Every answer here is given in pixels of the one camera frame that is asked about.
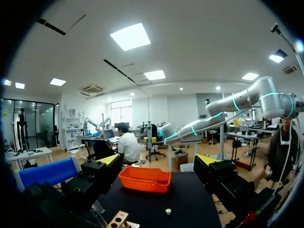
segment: person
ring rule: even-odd
[[[119,135],[118,153],[123,157],[123,163],[133,163],[139,160],[141,152],[137,142],[137,138],[133,133],[129,132],[127,123],[119,123],[117,125]]]
[[[256,189],[258,188],[261,179],[266,179],[267,181],[272,180],[274,183],[278,182],[280,179],[288,153],[291,118],[282,118],[282,123],[282,127],[279,128],[271,138],[265,156],[264,167],[259,169],[254,175],[253,182]],[[293,164],[295,164],[296,161],[297,150],[298,135],[292,128],[290,152],[281,181],[284,181],[292,170]]]

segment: square ceiling panel light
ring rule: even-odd
[[[166,76],[162,70],[147,72],[147,73],[144,73],[144,75],[147,77],[147,79],[149,81],[166,78]]]
[[[151,44],[142,23],[123,28],[110,36],[124,51]]]
[[[280,63],[284,60],[284,58],[287,56],[287,54],[279,49],[277,52],[275,52],[273,55],[269,56],[269,58],[272,61],[275,61],[276,63]]]
[[[2,84],[6,85],[6,86],[11,86],[12,82],[7,79],[3,79]]]
[[[25,88],[25,84],[16,82],[16,83],[15,83],[15,87],[16,87],[17,89],[24,89],[24,88]]]
[[[252,81],[252,80],[256,79],[257,77],[259,77],[259,75],[253,74],[253,73],[248,73],[245,76],[243,76],[242,79]]]
[[[55,86],[62,86],[64,83],[66,83],[67,81],[65,80],[61,80],[61,79],[57,79],[57,78],[53,78],[52,81],[50,82],[51,85],[55,85]]]

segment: window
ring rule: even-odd
[[[111,119],[114,124],[124,122],[132,127],[132,100],[111,103]]]

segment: robotic arm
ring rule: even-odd
[[[175,132],[171,123],[168,123],[161,127],[161,131],[165,141],[168,144],[174,144],[225,123],[227,115],[224,112],[251,108],[257,102],[260,103],[264,119],[281,116],[296,118],[300,112],[304,111],[304,103],[299,102],[295,94],[278,93],[272,77],[265,76],[255,81],[246,90],[208,104],[206,109],[209,118],[193,121],[178,132]]]
[[[85,119],[85,122],[84,122],[84,129],[85,129],[85,132],[87,132],[87,124],[89,123],[89,124],[91,124],[91,125],[93,125],[94,127],[95,127],[95,130],[98,132],[98,133],[100,133],[100,134],[102,134],[102,130],[103,130],[103,126],[107,123],[107,122],[109,122],[109,124],[111,124],[111,118],[110,117],[108,117],[108,118],[106,118],[103,122],[101,122],[100,124],[97,124],[97,123],[95,123],[93,120],[91,120],[90,118],[86,118]]]

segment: white ceiling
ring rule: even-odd
[[[277,84],[293,77],[285,76],[282,69],[296,59],[270,28],[279,23],[290,34],[257,0],[62,0],[42,18],[66,35],[34,24],[8,76],[26,88],[7,87],[9,93],[78,95],[92,83],[106,89],[105,97],[115,92],[130,96],[130,91],[135,96],[214,93],[218,85],[220,92],[230,93],[250,83],[241,79],[248,72],[272,76]],[[143,24],[151,44],[123,51],[110,34],[137,23]],[[279,48],[288,56],[277,64],[268,57]],[[117,67],[135,64],[121,69],[128,75],[161,69],[166,79],[137,87],[104,59]],[[67,82],[62,87],[50,85],[53,77]]]

